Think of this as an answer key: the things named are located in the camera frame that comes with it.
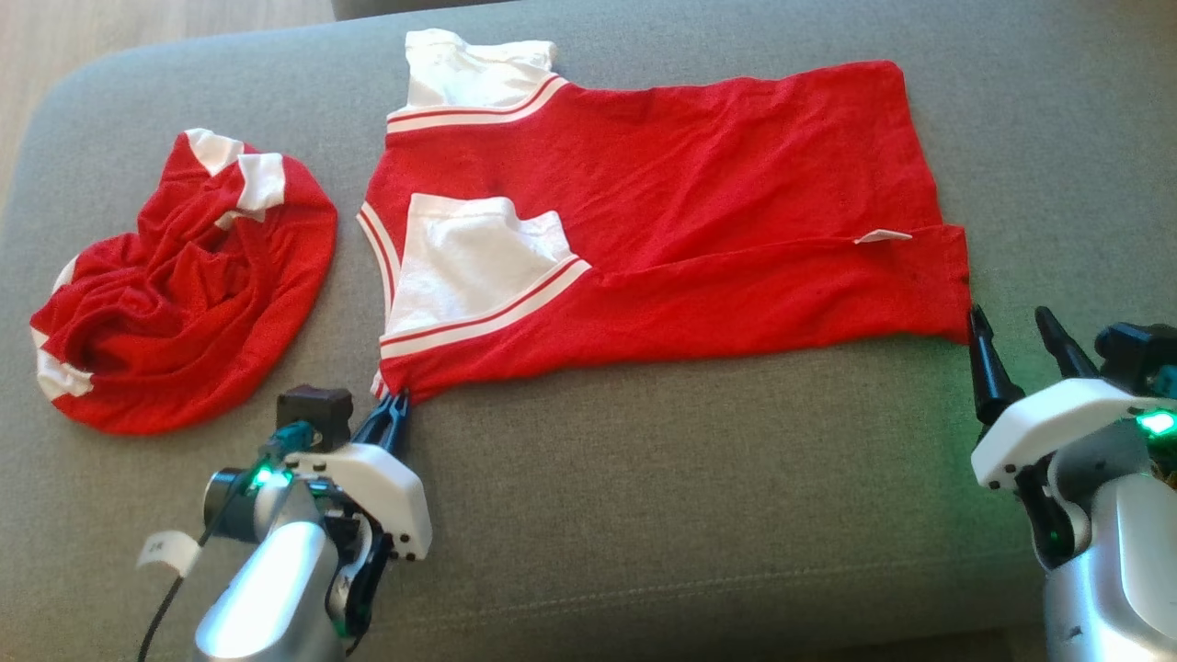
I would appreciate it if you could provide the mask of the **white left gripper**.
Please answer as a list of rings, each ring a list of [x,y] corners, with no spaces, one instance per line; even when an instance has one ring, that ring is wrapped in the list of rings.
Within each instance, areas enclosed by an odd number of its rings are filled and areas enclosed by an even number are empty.
[[[354,432],[354,444],[330,454],[297,452],[300,474],[315,474],[348,496],[383,532],[395,537],[403,558],[428,557],[433,530],[423,482],[391,454],[406,448],[411,397],[386,395]]]

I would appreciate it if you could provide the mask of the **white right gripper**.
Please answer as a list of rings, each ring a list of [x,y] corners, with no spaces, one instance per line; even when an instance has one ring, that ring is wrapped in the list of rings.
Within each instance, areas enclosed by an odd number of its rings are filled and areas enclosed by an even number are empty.
[[[1064,380],[1024,397],[998,356],[988,315],[980,305],[967,311],[976,419],[991,425],[971,454],[971,466],[977,483],[989,489],[1015,489],[1022,469],[1128,418],[1132,409],[1161,409],[1159,395],[1128,393],[1097,380],[1100,369],[1046,306],[1035,307],[1035,325]]]

